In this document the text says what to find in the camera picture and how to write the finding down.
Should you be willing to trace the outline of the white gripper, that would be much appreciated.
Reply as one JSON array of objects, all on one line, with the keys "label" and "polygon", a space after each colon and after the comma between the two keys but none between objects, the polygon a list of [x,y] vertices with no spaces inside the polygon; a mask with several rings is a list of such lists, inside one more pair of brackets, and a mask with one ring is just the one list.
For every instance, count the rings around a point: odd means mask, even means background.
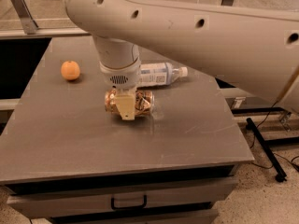
[{"label": "white gripper", "polygon": [[117,89],[115,105],[123,120],[135,119],[135,91],[140,77],[140,59],[126,66],[108,67],[100,63],[104,81],[110,88]]}]

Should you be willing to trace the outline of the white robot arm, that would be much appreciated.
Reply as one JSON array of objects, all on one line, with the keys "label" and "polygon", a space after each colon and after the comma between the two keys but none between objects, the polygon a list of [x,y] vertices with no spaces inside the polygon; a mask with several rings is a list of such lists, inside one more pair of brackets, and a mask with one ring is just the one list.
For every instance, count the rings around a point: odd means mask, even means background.
[{"label": "white robot arm", "polygon": [[93,36],[125,119],[133,115],[140,48],[299,112],[295,12],[164,0],[63,1],[69,19]]}]

